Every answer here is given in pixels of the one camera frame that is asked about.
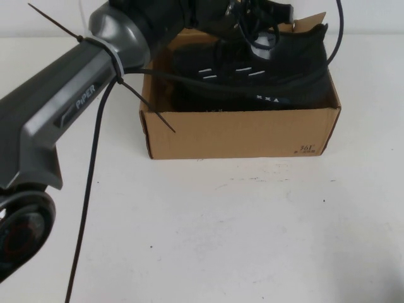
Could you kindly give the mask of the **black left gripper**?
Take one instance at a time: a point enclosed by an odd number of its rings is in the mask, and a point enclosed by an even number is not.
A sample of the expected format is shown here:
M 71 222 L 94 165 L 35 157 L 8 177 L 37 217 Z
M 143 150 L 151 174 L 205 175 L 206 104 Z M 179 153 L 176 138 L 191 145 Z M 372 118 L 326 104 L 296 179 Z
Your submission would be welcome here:
M 191 27 L 205 30 L 213 27 L 220 20 L 231 16 L 234 20 L 227 34 L 227 40 L 244 38 L 248 40 L 247 17 L 250 9 L 250 1 L 228 0 L 195 0 L 191 1 Z

